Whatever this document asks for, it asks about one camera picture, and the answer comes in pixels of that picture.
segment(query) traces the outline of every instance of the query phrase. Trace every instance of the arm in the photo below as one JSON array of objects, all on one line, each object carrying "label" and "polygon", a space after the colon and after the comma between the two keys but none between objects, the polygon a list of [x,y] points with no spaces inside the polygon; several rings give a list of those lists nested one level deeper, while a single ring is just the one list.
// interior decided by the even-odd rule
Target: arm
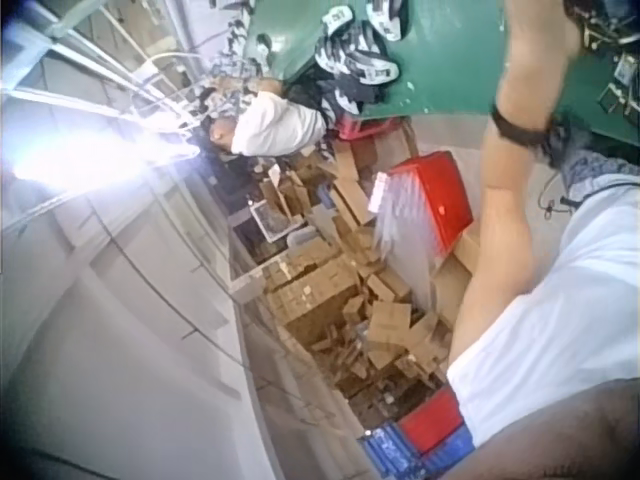
[{"label": "arm", "polygon": [[[543,130],[562,92],[579,42],[562,0],[507,0],[508,68],[496,103],[511,123]],[[482,149],[483,205],[480,257],[465,294],[450,363],[533,286],[535,264],[525,216],[525,194],[533,153],[500,137],[490,122]]]},{"label": "arm", "polygon": [[273,93],[278,97],[282,97],[283,87],[280,80],[275,78],[263,78],[258,81],[257,89],[259,92]]}]

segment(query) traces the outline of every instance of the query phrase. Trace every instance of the green table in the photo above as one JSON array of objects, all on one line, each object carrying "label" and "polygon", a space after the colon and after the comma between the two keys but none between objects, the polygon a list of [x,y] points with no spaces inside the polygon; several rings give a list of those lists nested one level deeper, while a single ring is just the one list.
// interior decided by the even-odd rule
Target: green table
[{"label": "green table", "polygon": [[[349,4],[365,19],[364,0],[259,0],[249,28],[247,54],[255,37],[273,44],[271,75],[295,76],[313,62],[321,17],[335,5]],[[486,114],[503,70],[505,26],[497,0],[409,0],[408,33],[387,42],[402,76],[388,88],[383,104],[365,108],[363,117],[425,113]],[[596,132],[640,144],[637,128],[620,114],[607,115],[597,98],[611,79],[613,61],[585,55],[572,68],[562,104],[585,118]]]}]

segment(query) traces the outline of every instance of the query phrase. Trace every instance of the wire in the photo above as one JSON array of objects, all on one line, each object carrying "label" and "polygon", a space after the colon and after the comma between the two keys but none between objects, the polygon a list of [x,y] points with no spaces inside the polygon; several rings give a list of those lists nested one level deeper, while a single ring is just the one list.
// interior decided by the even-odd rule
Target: wire
[{"label": "wire", "polygon": [[547,193],[555,179],[559,176],[560,172],[555,172],[553,175],[551,175],[551,177],[549,177],[549,179],[545,182],[542,190],[540,191],[540,194],[538,195],[538,208],[544,211],[544,219],[547,221],[551,220],[551,217],[554,213],[568,213],[569,215],[571,215],[572,213],[572,210],[570,208],[556,208],[556,201],[554,199],[549,200],[546,206],[542,203],[542,197],[544,197],[545,193]]},{"label": "wire", "polygon": [[111,475],[106,475],[104,473],[100,473],[97,470],[93,470],[91,468],[85,467],[78,463],[72,462],[71,460],[67,460],[66,458],[60,457],[58,455],[54,455],[53,453],[46,452],[44,450],[40,450],[39,448],[24,448],[18,447],[20,450],[23,450],[25,453],[30,455],[34,455],[36,457],[40,457],[49,462],[59,463],[60,465],[65,465],[67,467],[71,467],[74,470],[78,470],[79,472],[88,473],[89,475],[102,478],[104,480],[118,480],[117,477],[112,477]]},{"label": "wire", "polygon": [[113,235],[113,233],[111,232],[111,230],[109,229],[109,227],[105,224],[104,220],[102,219],[102,217],[100,216],[100,214],[98,213],[98,211],[95,208],[95,205],[93,204],[93,202],[91,201],[91,199],[89,198],[88,195],[85,196],[87,203],[89,204],[89,209],[91,210],[91,213],[95,216],[96,220],[98,221],[98,223],[100,224],[100,227],[104,230],[104,232],[107,234],[107,236],[109,237],[109,242],[111,244],[113,244],[113,246],[116,248],[116,250],[118,250],[118,252],[120,253],[120,255],[122,255],[122,257],[126,260],[126,262],[131,266],[131,268],[138,274],[138,276],[142,279],[142,281],[153,291],[153,293],[155,293],[176,315],[178,315],[187,325],[189,325],[192,329],[194,329],[196,332],[198,332],[202,338],[204,338],[211,346],[213,346],[216,350],[218,350],[220,353],[222,353],[225,357],[227,357],[229,360],[231,360],[233,363],[235,363],[236,365],[238,365],[239,367],[241,367],[243,370],[251,373],[255,378],[259,379],[259,380],[263,380],[265,382],[268,383],[268,385],[272,388],[274,388],[275,390],[281,391],[282,393],[286,394],[287,396],[291,397],[291,398],[295,398],[296,400],[300,401],[303,403],[304,406],[311,406],[311,407],[315,407],[318,410],[320,410],[321,412],[325,413],[327,415],[328,418],[334,418],[336,415],[332,412],[329,412],[323,408],[318,407],[317,405],[314,405],[312,403],[309,403],[307,401],[305,401],[302,397],[289,392],[288,390],[280,387],[279,385],[276,385],[275,383],[273,383],[272,380],[254,372],[250,367],[248,367],[247,365],[245,365],[244,363],[242,363],[241,360],[239,360],[238,358],[236,358],[234,355],[232,355],[231,353],[229,353],[227,350],[225,350],[222,345],[220,345],[218,342],[216,342],[213,338],[211,338],[211,336],[209,336],[206,332],[204,332],[202,329],[200,329],[189,317],[187,317],[184,313],[182,313],[180,311],[180,309],[178,309],[167,297],[165,297],[162,292],[160,290],[158,290],[158,288],[153,284],[153,282],[151,282],[151,280],[149,280],[149,278],[144,274],[144,272],[142,270],[140,270],[140,268],[136,265],[136,263],[131,259],[131,257],[127,254],[127,252],[124,250],[124,248],[122,247],[122,245],[120,245],[120,243],[116,240],[115,236]]}]

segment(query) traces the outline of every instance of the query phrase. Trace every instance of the black wristband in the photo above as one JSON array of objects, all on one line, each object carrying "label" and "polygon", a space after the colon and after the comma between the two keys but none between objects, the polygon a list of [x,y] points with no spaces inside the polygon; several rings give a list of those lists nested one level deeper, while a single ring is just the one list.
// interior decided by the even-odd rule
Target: black wristband
[{"label": "black wristband", "polygon": [[525,148],[534,148],[542,145],[547,138],[548,128],[545,130],[527,130],[526,128],[514,125],[502,116],[495,103],[491,107],[491,119],[493,123],[495,123],[500,136],[516,145]]}]

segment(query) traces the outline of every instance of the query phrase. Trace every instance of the man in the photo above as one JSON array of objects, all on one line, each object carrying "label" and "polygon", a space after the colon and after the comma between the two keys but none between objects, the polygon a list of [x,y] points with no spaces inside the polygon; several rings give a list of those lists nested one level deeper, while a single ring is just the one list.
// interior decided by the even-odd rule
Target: man
[{"label": "man", "polygon": [[524,197],[580,36],[562,0],[506,0],[505,10],[480,257],[447,372],[479,449],[447,478],[616,478],[638,445],[640,170],[584,142],[556,156],[579,208],[534,285]]},{"label": "man", "polygon": [[218,118],[209,130],[211,141],[228,152],[265,157],[291,154],[315,145],[333,123],[315,91],[304,95],[302,87],[293,87],[285,99],[278,80],[256,80],[254,85],[257,95],[237,120]]}]

